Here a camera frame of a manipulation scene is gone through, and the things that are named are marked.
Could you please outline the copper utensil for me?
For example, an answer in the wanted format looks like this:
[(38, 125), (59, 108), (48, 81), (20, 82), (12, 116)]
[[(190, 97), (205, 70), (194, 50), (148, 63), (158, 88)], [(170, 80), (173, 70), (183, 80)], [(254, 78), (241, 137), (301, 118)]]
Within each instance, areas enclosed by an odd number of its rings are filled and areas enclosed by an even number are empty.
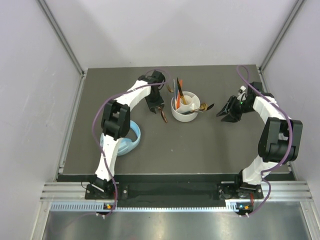
[(163, 107), (162, 107), (162, 106), (159, 106), (159, 107), (158, 107), (158, 110), (159, 110), (159, 112), (160, 112), (160, 114), (161, 114), (162, 119), (163, 119), (164, 122), (167, 124), (167, 123), (168, 123), (168, 120), (167, 120), (166, 115), (165, 115), (165, 113), (164, 113)]

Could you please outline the dark teal chopstick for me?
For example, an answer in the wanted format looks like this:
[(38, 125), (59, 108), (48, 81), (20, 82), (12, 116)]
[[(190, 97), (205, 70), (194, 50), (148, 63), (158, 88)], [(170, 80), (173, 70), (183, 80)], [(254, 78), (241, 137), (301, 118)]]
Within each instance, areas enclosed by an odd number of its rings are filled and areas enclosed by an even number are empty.
[(176, 101), (179, 93), (176, 79), (173, 80), (173, 93), (174, 93), (174, 100)]

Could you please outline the gold spoon green handle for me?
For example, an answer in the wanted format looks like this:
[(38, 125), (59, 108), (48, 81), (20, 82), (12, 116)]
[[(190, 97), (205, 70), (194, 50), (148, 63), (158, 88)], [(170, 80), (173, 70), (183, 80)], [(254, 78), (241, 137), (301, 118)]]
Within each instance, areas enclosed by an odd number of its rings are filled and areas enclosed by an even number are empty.
[(200, 104), (200, 106), (198, 108), (183, 112), (182, 115), (189, 115), (189, 114), (192, 114), (194, 112), (205, 112), (209, 108), (210, 108), (210, 106), (207, 103), (203, 102), (203, 103)]

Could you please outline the white divided round container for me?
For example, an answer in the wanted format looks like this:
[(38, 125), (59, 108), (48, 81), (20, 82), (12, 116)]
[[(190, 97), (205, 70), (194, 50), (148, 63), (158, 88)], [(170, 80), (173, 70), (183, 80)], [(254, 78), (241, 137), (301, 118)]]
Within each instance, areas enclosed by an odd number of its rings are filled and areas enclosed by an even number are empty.
[(171, 103), (170, 103), (171, 113), (177, 121), (182, 122), (182, 123), (187, 123), (187, 122), (193, 121), (197, 117), (198, 112), (192, 112), (189, 114), (184, 114), (184, 113), (191, 111), (191, 110), (198, 109), (201, 105), (201, 102), (200, 102), (200, 99), (198, 98), (198, 96), (192, 92), (183, 91), (183, 95), (184, 95), (184, 98), (185, 98), (187, 104), (183, 104), (183, 101), (180, 100), (179, 108), (176, 110), (174, 108), (175, 98), (172, 97)]

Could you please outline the light blue headphones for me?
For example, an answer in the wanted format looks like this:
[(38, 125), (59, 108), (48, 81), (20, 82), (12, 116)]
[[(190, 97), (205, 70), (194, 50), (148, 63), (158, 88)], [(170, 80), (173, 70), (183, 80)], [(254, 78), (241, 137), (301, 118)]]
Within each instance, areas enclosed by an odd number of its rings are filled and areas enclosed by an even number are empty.
[(133, 121), (130, 121), (130, 129), (135, 133), (136, 140), (132, 141), (130, 138), (123, 138), (120, 142), (117, 156), (123, 156), (131, 152), (133, 149), (135, 149), (141, 140), (141, 130), (140, 127)]

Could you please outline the orange chopstick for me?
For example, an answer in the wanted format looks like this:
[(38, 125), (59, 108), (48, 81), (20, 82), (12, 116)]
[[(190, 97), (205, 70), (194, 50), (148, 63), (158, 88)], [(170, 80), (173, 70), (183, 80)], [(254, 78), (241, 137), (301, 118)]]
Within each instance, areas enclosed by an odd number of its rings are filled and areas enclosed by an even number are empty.
[(181, 81), (179, 79), (177, 79), (175, 81), (175, 109), (178, 110), (180, 108), (180, 91), (179, 91), (179, 85), (180, 85)]

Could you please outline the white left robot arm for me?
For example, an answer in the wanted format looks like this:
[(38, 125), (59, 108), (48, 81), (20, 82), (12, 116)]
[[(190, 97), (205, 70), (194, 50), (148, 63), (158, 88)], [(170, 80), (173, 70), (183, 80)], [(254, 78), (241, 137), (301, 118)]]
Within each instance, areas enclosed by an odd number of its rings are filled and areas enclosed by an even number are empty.
[(160, 93), (161, 87), (165, 84), (166, 77), (158, 69), (153, 70), (150, 75), (141, 75), (127, 91), (108, 98), (94, 117), (92, 131), (99, 114), (102, 114), (102, 137), (98, 140), (96, 135), (93, 135), (99, 146), (100, 160), (90, 183), (96, 187), (97, 194), (102, 198), (118, 197), (114, 179), (115, 163), (121, 141), (131, 128), (131, 111), (134, 107), (145, 99), (148, 109), (152, 113), (160, 112), (162, 119), (168, 122), (163, 112), (165, 102)]

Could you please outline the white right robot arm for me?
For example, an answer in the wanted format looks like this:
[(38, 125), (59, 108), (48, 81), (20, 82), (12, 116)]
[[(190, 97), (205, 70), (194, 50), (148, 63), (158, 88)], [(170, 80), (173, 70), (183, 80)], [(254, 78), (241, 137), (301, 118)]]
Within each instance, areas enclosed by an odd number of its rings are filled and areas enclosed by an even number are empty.
[(286, 118), (278, 110), (274, 96), (263, 91), (260, 82), (251, 82), (250, 87), (241, 86), (238, 94), (232, 95), (216, 116), (222, 117), (222, 122), (237, 123), (243, 114), (250, 112), (259, 114), (264, 128), (258, 142), (258, 155), (236, 175), (233, 192), (239, 198), (250, 195), (262, 198), (262, 180), (278, 164), (297, 159), (303, 123)]

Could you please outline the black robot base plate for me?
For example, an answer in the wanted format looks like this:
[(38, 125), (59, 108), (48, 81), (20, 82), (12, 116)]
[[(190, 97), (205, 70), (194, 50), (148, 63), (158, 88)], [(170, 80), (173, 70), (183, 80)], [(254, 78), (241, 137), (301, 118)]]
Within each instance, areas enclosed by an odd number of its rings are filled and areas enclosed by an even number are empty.
[(87, 179), (85, 199), (111, 200), (119, 206), (211, 205), (230, 199), (263, 199), (259, 183), (245, 183), (240, 174), (118, 174), (114, 180)]

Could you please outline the aluminium frame rail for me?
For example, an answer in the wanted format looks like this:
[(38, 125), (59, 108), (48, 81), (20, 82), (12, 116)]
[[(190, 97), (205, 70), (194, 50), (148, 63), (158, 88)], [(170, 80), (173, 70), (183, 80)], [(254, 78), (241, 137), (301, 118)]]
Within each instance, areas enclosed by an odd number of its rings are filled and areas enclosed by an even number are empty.
[(76, 71), (79, 73), (80, 76), (85, 75), (85, 70), (82, 68), (80, 62), (78, 61), (74, 51), (72, 50), (65, 34), (63, 33), (58, 21), (56, 20), (54, 14), (52, 13), (49, 5), (45, 0), (35, 0), (38, 4), (40, 9), (42, 10), (43, 14), (45, 15), (46, 19), (48, 20), (50, 26), (52, 27), (55, 35), (57, 36), (60, 44), (62, 45), (64, 51), (68, 55), (70, 61), (72, 62), (73, 66), (75, 67)]

